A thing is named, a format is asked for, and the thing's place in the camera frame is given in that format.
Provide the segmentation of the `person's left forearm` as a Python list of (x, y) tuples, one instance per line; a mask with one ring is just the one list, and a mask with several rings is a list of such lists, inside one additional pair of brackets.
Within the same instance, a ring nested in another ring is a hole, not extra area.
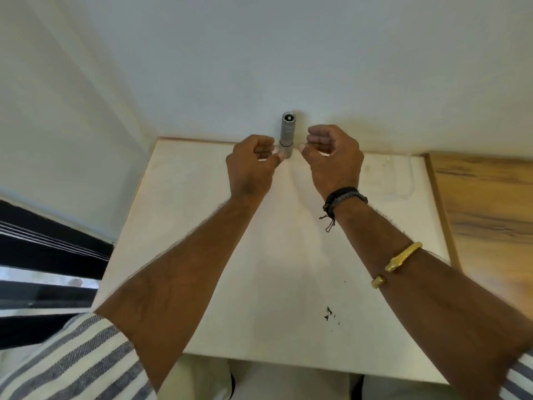
[(232, 194), (182, 241), (126, 280), (95, 311), (132, 343), (159, 391), (194, 335), (265, 194)]

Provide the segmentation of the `gold open bangle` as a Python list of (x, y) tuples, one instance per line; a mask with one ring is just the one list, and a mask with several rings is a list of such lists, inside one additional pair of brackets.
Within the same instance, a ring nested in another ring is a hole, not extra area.
[[(405, 261), (407, 261), (411, 255), (423, 247), (423, 243), (414, 242), (409, 247), (405, 248), (401, 253), (393, 257), (389, 263), (385, 266), (384, 272), (391, 274), (396, 271), (397, 268), (400, 268)], [(371, 287), (373, 289), (379, 289), (384, 283), (386, 283), (386, 278), (384, 275), (377, 275), (371, 281)]]

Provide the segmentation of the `person's right forearm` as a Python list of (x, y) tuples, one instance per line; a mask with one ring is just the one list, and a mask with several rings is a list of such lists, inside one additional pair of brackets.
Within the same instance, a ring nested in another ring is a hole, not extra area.
[(501, 400), (513, 364), (533, 349), (533, 321), (423, 248), (388, 272), (413, 241), (360, 199), (334, 209), (378, 290), (402, 326), (464, 399)]

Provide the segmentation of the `black sliding window frame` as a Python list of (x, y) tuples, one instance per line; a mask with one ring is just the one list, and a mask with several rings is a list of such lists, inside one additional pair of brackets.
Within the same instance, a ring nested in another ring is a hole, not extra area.
[(0, 199), (0, 350), (42, 344), (89, 309), (113, 250)]

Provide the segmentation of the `brown wooden table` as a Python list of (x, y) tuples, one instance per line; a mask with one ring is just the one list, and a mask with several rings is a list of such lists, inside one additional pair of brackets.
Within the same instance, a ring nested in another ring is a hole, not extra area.
[(533, 320), (533, 159), (424, 159), (451, 265)]

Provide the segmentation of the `white grey striped shirt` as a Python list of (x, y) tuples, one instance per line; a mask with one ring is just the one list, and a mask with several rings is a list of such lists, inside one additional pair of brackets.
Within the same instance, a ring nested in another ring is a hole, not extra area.
[[(161, 387), (160, 400), (237, 400), (229, 364), (183, 356)], [(460, 400), (448, 385), (361, 378), (361, 400)], [(500, 400), (533, 400), (533, 348), (509, 370)], [(156, 400), (133, 344), (107, 319), (75, 316), (0, 377), (0, 400)]]

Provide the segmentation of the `grey metal flashlight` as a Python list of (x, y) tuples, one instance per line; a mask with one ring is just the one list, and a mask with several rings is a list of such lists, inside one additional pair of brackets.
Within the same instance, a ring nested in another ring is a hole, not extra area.
[(285, 112), (281, 118), (281, 134), (279, 138), (280, 155), (285, 159), (289, 159), (293, 152), (294, 136), (296, 128), (296, 115), (289, 111)]

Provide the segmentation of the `person's right hand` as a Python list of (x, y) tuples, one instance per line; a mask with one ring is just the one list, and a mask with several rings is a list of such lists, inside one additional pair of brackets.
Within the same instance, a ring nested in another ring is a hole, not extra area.
[(358, 188), (364, 154), (357, 140), (336, 125), (314, 125), (302, 145), (329, 154), (320, 163), (308, 163), (313, 184), (324, 200), (341, 188)]

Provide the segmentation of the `person's left hand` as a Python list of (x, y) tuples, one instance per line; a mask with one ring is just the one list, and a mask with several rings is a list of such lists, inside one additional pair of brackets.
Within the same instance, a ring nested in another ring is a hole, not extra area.
[(266, 171), (262, 161), (275, 153), (275, 140), (266, 135), (253, 134), (234, 145), (225, 160), (232, 199), (263, 200), (275, 171)]

